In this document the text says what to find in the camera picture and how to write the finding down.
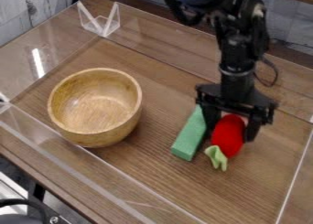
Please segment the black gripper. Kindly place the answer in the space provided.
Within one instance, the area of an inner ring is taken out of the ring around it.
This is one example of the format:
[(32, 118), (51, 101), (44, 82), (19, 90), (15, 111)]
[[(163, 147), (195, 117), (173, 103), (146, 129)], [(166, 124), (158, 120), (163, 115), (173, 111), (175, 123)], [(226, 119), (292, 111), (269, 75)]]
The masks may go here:
[(237, 92), (226, 96), (219, 84), (199, 84), (195, 86), (195, 103), (201, 106), (205, 122), (206, 137), (210, 138), (215, 125), (221, 119), (221, 112), (238, 114), (249, 118), (245, 130), (245, 142), (253, 142), (261, 126), (274, 121), (277, 103), (256, 88), (248, 93)]

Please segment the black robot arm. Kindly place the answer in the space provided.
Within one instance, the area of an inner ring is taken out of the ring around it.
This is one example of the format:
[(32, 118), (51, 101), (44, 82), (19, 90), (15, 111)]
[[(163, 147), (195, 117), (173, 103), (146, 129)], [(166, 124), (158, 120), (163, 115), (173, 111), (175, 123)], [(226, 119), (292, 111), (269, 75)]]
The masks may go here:
[(223, 112), (249, 119), (243, 140), (252, 142), (274, 120), (277, 102), (257, 90), (257, 63), (269, 49), (264, 0), (165, 0), (178, 22), (189, 27), (203, 20), (215, 29), (221, 50), (221, 82), (195, 86), (206, 128), (214, 129)]

